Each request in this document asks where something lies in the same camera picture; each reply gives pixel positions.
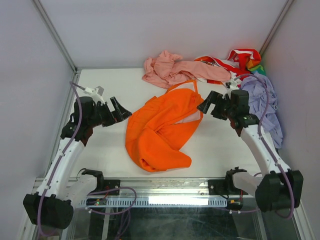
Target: white tabletop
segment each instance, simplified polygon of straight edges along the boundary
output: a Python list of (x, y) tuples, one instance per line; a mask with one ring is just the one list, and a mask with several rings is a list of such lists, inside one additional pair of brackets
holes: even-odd
[[(141, 108), (153, 96), (161, 96), (165, 89), (141, 79), (142, 68), (82, 70), (79, 85), (104, 88), (103, 98), (112, 110), (110, 97), (132, 113)], [(226, 91), (222, 85), (198, 82), (198, 91), (205, 99), (211, 90)], [(214, 178), (224, 177), (227, 170), (240, 167), (251, 174), (260, 172), (257, 162), (247, 145), (230, 127), (229, 121), (213, 118), (205, 114), (202, 122), (181, 151), (192, 159), (188, 168), (163, 172), (147, 172), (139, 168), (129, 157), (125, 148), (128, 120), (109, 127), (98, 126), (80, 157), (71, 177), (82, 168), (103, 171), (106, 178)]]

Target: orange shirt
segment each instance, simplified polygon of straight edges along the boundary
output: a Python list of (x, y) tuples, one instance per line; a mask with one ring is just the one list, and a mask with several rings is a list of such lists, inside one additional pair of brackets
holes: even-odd
[(203, 118), (197, 83), (189, 80), (153, 97), (128, 120), (125, 148), (131, 159), (148, 172), (187, 168), (191, 158), (179, 150)]

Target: pink garment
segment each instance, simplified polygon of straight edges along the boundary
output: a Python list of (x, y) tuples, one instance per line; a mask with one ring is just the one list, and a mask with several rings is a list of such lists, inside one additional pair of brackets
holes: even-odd
[(230, 73), (220, 66), (211, 66), (201, 61), (178, 61), (183, 57), (163, 51), (159, 57), (148, 57), (144, 62), (145, 75), (142, 80), (168, 89), (190, 79), (202, 78), (227, 82)]

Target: pile of clothes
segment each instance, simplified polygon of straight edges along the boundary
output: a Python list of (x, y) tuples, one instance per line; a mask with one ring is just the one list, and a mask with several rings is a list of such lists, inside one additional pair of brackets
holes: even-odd
[[(144, 62), (142, 79), (167, 89), (160, 97), (153, 97), (135, 112), (128, 121), (125, 147), (131, 159), (148, 172), (186, 168), (191, 164), (189, 156), (179, 150), (197, 129), (203, 114), (197, 110), (203, 99), (197, 90), (197, 81), (233, 85), (249, 93), (250, 113), (261, 118), (269, 95), (269, 106), (262, 126), (269, 132), (274, 146), (281, 148), (282, 131), (276, 116), (277, 96), (261, 65), (260, 54), (254, 49), (234, 49), (227, 59), (202, 56), (194, 61), (167, 50), (158, 57)], [(243, 74), (253, 76), (236, 77)]]

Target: lavender cloth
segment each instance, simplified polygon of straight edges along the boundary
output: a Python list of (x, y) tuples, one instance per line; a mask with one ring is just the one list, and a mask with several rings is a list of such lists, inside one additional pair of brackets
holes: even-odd
[[(254, 75), (266, 82), (269, 92), (269, 107), (262, 122), (263, 129), (270, 133), (274, 146), (280, 149), (283, 134), (276, 116), (277, 95), (269, 78), (257, 72)], [(262, 83), (253, 76), (248, 76), (241, 82), (241, 89), (249, 92), (250, 113), (255, 114), (260, 119), (267, 105), (267, 94)]]

